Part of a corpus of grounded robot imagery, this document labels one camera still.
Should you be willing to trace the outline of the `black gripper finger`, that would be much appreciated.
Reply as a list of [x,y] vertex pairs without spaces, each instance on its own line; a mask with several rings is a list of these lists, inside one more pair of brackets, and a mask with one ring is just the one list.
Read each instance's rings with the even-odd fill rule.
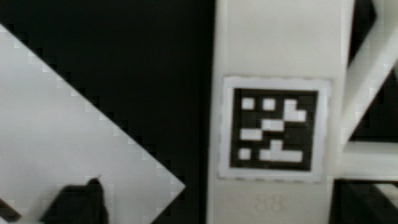
[[39,221],[43,224],[108,224],[105,190],[98,178],[85,185],[62,188]]

